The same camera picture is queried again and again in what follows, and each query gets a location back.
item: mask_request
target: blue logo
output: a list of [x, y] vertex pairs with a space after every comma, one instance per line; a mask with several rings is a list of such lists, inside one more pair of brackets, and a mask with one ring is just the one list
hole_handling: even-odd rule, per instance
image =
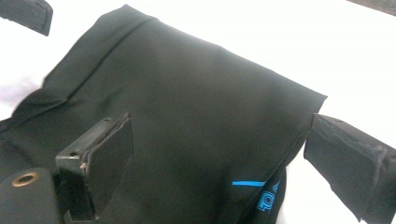
[[273, 187], [273, 190], [274, 190], [275, 193], [277, 192], [277, 187], [279, 186], [279, 183], [280, 182], [277, 182], [277, 184]]
[[257, 208], [265, 212], [266, 210], [271, 210], [274, 204], [275, 195], [271, 192], [265, 191], [260, 198]]

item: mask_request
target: white surface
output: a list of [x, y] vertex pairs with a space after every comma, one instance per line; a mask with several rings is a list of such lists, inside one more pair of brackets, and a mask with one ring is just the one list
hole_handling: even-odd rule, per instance
[[[396, 147], [396, 17], [344, 0], [48, 2], [49, 37], [0, 20], [0, 119], [39, 88], [100, 15], [128, 3], [328, 95], [321, 114]], [[358, 221], [299, 154], [278, 223]]]

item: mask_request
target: blue stripe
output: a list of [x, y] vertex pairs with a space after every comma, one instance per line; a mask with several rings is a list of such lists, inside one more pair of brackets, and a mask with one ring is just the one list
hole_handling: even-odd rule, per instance
[[258, 181], [233, 181], [234, 186], [251, 186], [251, 187], [262, 187], [265, 182]]

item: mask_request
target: metal grommet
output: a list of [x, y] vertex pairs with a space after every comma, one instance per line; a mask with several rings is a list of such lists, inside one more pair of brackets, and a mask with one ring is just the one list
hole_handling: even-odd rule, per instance
[[24, 175], [20, 175], [12, 181], [12, 186], [20, 188], [26, 185], [30, 185], [35, 182], [39, 177], [37, 172], [31, 172]]

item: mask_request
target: printed logo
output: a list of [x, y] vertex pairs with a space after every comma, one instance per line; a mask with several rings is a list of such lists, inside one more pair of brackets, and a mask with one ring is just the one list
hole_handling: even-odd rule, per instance
[[279, 183], [280, 182], [277, 182], [277, 184], [275, 184], [272, 187], [272, 190], [274, 192], [265, 191], [262, 193], [259, 203], [257, 204], [257, 208], [259, 210], [262, 210], [263, 212], [265, 212], [265, 211], [271, 212], [271, 209], [273, 207], [273, 204], [274, 204], [274, 201], [276, 198], [276, 192], [277, 192], [277, 187], [279, 186]]
[[266, 210], [271, 210], [272, 205], [275, 200], [275, 195], [271, 192], [265, 191], [260, 198], [257, 208], [265, 212]]

